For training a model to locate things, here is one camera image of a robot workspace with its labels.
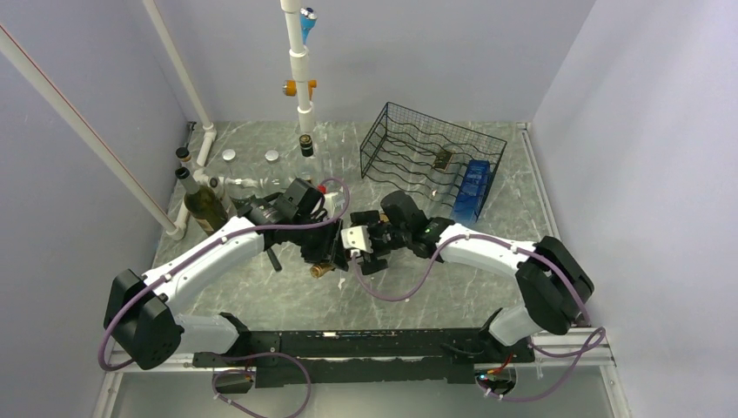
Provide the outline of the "dark gold-foil wine bottle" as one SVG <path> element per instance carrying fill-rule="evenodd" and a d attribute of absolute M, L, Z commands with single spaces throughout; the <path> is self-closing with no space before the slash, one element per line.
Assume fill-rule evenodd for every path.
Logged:
<path fill-rule="evenodd" d="M 334 271 L 335 269 L 336 267 L 330 263 L 319 263 L 312 265 L 309 269 L 309 272 L 314 279 L 319 279 L 325 276 L 327 273 Z"/>

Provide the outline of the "clear bottle dark label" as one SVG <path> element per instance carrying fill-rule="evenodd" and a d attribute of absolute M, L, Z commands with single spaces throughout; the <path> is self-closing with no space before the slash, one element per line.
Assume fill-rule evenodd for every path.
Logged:
<path fill-rule="evenodd" d="M 264 179 L 264 188 L 267 194 L 275 192 L 285 192 L 290 186 L 294 177 L 290 172 L 289 165 L 280 157 L 276 150 L 269 150 L 265 153 L 266 161 L 266 177 Z"/>

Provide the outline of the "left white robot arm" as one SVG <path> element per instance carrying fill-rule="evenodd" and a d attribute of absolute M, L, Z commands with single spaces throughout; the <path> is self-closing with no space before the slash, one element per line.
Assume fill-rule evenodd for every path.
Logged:
<path fill-rule="evenodd" d="M 143 370 L 163 364 L 174 354 L 212 352 L 227 365 L 243 363 L 251 343 L 245 325 L 230 314 L 187 315 L 183 311 L 209 284 L 240 262 L 274 245 L 293 243 L 315 252 L 340 238 L 340 221 L 350 202 L 325 215 L 325 195 L 315 185 L 296 179 L 274 199 L 249 198 L 237 216 L 176 259 L 143 275 L 127 269 L 112 282 L 104 315 L 104 336 L 97 352 L 106 371 L 123 368 L 108 362 L 106 348 L 114 340 Z"/>

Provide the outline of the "blue square glass bottle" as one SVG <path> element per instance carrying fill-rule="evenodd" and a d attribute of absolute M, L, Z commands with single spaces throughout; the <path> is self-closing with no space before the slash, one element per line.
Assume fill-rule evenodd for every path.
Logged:
<path fill-rule="evenodd" d="M 469 161 L 452 209 L 452 218 L 457 223 L 471 225 L 478 220 L 490 177 L 491 164 L 489 161 L 478 159 Z"/>

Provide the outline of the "blue pipe clip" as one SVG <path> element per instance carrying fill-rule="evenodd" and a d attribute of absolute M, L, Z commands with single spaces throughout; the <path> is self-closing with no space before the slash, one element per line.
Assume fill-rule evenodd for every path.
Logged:
<path fill-rule="evenodd" d="M 305 7 L 300 10 L 300 25 L 303 44 L 307 43 L 309 33 L 317 23 L 317 19 L 317 14 L 313 8 Z"/>

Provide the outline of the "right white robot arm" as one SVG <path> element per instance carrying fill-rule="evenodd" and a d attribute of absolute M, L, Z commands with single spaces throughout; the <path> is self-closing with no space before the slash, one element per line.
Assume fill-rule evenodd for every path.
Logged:
<path fill-rule="evenodd" d="M 384 257 L 408 249 L 431 263 L 455 263 L 513 279 L 521 300 L 493 313 L 482 328 L 480 351 L 501 361 L 513 345 L 541 331 L 564 335 L 588 320 L 594 284 L 557 238 L 503 239 L 444 217 L 429 218 L 405 192 L 385 196 L 380 210 L 354 212 L 341 232 L 357 278 L 385 268 Z"/>

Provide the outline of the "white PVC pipe frame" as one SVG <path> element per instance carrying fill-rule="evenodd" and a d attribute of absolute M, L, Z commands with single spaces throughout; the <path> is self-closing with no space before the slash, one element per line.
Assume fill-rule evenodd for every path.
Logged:
<path fill-rule="evenodd" d="M 198 120 L 205 130 L 204 143 L 198 155 L 198 162 L 204 164 L 218 132 L 198 95 L 197 89 L 164 22 L 158 5 L 154 1 L 144 1 L 143 6 L 198 116 Z M 282 1 L 280 7 L 285 14 L 289 38 L 292 79 L 295 82 L 296 97 L 298 100 L 299 128 L 302 133 L 311 133 L 315 128 L 315 115 L 309 93 L 309 50 L 303 44 L 301 35 L 300 10 L 303 7 L 300 1 Z M 175 219 L 169 218 L 164 209 L 156 203 L 155 199 L 145 190 L 133 174 L 131 174 L 130 170 L 104 142 L 89 122 L 82 116 L 80 111 L 58 89 L 57 85 L 48 77 L 41 66 L 37 64 L 27 50 L 5 27 L 1 28 L 1 54 L 8 59 L 52 109 L 102 160 L 133 197 L 164 228 L 166 234 L 174 240 L 182 239 L 187 230 L 188 215 L 185 213 L 185 210 L 182 209 Z"/>

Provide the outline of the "clear square bottle black cap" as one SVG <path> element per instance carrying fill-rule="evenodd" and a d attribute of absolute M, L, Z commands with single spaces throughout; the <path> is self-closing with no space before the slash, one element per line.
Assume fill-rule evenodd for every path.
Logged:
<path fill-rule="evenodd" d="M 325 179 L 325 154 L 319 150 L 312 136 L 299 136 L 299 151 L 296 177 L 313 185 L 319 185 Z"/>

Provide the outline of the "dark green wine bottle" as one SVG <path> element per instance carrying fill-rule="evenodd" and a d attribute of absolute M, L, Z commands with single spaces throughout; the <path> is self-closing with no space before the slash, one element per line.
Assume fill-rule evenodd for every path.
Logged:
<path fill-rule="evenodd" d="M 211 236 L 228 222 L 228 212 L 214 191 L 200 185 L 183 166 L 175 170 L 175 176 L 183 186 L 184 206 L 202 230 Z"/>

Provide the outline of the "clear bottle silver cap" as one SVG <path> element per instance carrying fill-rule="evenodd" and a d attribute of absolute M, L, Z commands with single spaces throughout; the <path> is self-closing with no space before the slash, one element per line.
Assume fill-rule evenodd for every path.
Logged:
<path fill-rule="evenodd" d="M 260 183 L 251 167 L 233 149 L 225 149 L 222 159 L 228 170 L 225 176 L 226 192 L 236 208 L 240 208 L 258 195 Z"/>

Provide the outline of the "black handled metal tool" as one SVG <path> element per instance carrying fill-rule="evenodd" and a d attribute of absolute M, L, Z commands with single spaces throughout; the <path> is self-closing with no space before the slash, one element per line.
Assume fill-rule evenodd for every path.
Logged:
<path fill-rule="evenodd" d="M 265 250 L 265 253 L 267 254 L 267 257 L 272 265 L 273 270 L 277 273 L 281 272 L 283 270 L 283 267 L 278 259 L 277 254 L 274 252 L 274 250 L 271 248 L 268 248 Z"/>

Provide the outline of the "clear slim bottle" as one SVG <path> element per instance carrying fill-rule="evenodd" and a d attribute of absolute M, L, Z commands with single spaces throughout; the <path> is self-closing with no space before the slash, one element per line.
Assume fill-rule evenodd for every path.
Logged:
<path fill-rule="evenodd" d="M 441 149 L 436 153 L 426 178 L 432 202 L 443 202 L 451 193 L 462 165 L 463 158 L 457 152 Z"/>

